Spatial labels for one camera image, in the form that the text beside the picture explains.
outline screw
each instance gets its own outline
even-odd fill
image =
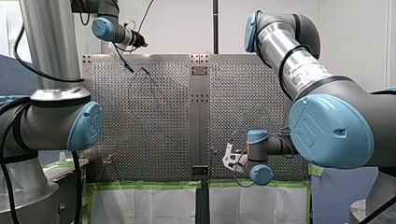
[[[59,203],[59,213],[63,213],[66,210],[66,204],[65,203]]]

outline small white object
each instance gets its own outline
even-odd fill
[[[62,164],[66,161],[66,154],[64,154],[64,152],[60,152],[59,153],[59,160],[58,160],[58,164]]]
[[[229,170],[234,171],[236,166],[236,172],[244,173],[244,165],[248,161],[248,155],[231,153],[233,150],[233,144],[227,143],[227,148],[225,149],[225,155],[222,158],[223,164]]]

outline white cloth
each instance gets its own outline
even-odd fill
[[[194,224],[195,189],[95,191],[91,219],[92,224]]]
[[[307,188],[213,188],[211,224],[305,224],[307,193]]]

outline metal pole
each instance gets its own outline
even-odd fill
[[[79,79],[76,35],[70,0],[21,0],[21,13],[32,62],[49,76]],[[81,83],[38,79],[34,101],[64,101],[89,97]]]
[[[213,0],[213,53],[219,54],[219,0]]]

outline metal bracket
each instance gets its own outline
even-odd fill
[[[207,66],[192,66],[191,74],[193,76],[207,76]]]
[[[192,175],[207,175],[209,172],[207,165],[192,166]]]

